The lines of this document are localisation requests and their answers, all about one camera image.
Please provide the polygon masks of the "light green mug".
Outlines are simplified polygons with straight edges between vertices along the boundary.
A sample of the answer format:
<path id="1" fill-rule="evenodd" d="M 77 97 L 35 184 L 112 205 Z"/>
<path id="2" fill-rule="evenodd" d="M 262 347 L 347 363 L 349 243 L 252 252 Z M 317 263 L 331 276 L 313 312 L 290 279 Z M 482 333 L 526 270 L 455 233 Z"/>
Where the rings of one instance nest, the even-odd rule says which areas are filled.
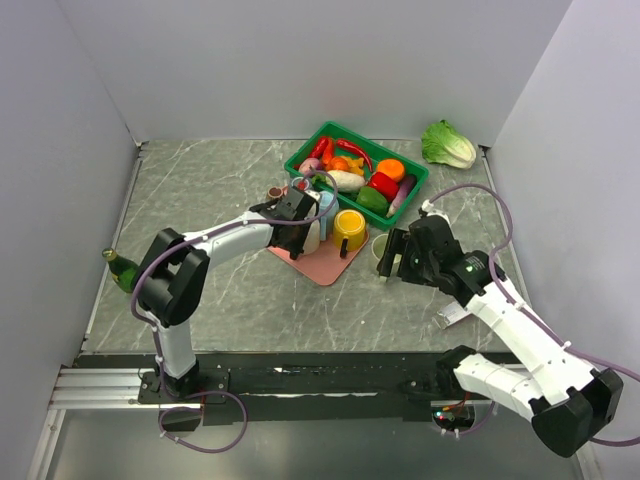
<path id="1" fill-rule="evenodd" d="M 388 234 L 380 234 L 371 242 L 370 266 L 374 272 L 377 272 L 377 266 L 382 259 L 387 243 Z M 401 262 L 401 256 L 397 254 L 392 264 L 391 275 L 396 275 Z"/>

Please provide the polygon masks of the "light blue mug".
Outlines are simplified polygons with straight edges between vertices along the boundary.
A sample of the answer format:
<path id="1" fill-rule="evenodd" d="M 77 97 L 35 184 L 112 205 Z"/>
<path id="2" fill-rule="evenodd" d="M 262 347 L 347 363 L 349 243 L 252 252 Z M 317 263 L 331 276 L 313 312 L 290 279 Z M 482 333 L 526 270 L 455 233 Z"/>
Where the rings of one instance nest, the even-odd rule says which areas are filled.
<path id="1" fill-rule="evenodd" d="M 313 191 L 311 195 L 318 201 L 318 212 L 325 212 L 319 218 L 320 240 L 326 241 L 333 232 L 334 218 L 339 211 L 336 195 L 329 191 Z"/>

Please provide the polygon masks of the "cream mug black handle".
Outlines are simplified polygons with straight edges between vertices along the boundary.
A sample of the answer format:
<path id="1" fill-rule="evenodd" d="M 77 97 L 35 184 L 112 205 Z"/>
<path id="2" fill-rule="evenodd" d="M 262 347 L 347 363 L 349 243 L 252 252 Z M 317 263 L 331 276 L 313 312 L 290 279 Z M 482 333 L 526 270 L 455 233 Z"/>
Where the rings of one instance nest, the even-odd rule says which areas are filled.
<path id="1" fill-rule="evenodd" d="M 303 250 L 301 255 L 308 256 L 316 252 L 320 246 L 320 233 L 321 226 L 320 221 L 315 220 L 309 225 L 307 236 L 303 244 Z"/>

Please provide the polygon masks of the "yellow mug black handle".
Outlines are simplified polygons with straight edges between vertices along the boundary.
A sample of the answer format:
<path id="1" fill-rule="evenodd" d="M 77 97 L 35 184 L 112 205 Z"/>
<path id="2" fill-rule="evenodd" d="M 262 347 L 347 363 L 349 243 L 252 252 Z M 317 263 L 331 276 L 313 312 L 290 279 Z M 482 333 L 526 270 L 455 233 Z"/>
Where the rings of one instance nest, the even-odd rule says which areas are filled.
<path id="1" fill-rule="evenodd" d="M 345 258 L 349 252 L 358 250 L 366 241 L 365 217 L 357 210 L 340 210 L 334 217 L 332 241 Z"/>

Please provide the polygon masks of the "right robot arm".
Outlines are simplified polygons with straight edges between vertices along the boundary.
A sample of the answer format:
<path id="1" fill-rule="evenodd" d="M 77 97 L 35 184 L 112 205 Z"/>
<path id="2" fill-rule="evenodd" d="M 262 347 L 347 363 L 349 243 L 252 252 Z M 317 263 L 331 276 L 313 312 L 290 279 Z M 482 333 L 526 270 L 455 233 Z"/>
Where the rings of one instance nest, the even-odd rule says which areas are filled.
<path id="1" fill-rule="evenodd" d="M 620 376 L 610 368 L 597 369 L 553 340 L 521 297 L 508 301 L 512 282 L 489 266 L 487 253 L 464 252 L 444 216 L 424 214 L 406 230 L 391 229 L 377 271 L 453 297 L 526 370 L 519 374 L 461 345 L 436 363 L 444 396 L 455 399 L 469 392 L 491 399 L 528 420 L 542 443 L 564 458 L 613 420 L 623 390 Z"/>

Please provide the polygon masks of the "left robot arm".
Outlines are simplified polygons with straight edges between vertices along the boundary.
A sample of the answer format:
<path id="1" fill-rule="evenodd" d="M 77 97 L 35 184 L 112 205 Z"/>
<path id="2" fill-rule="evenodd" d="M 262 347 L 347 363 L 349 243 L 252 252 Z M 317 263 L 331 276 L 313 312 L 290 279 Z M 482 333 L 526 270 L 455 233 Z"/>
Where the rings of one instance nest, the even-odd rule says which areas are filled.
<path id="1" fill-rule="evenodd" d="M 292 259 L 304 252 L 319 201 L 290 187 L 284 197 L 252 206 L 209 230 L 157 234 L 133 280 L 131 312 L 151 326 L 162 390 L 185 402 L 198 390 L 199 362 L 189 320 L 199 306 L 213 268 L 245 253 L 276 247 Z"/>

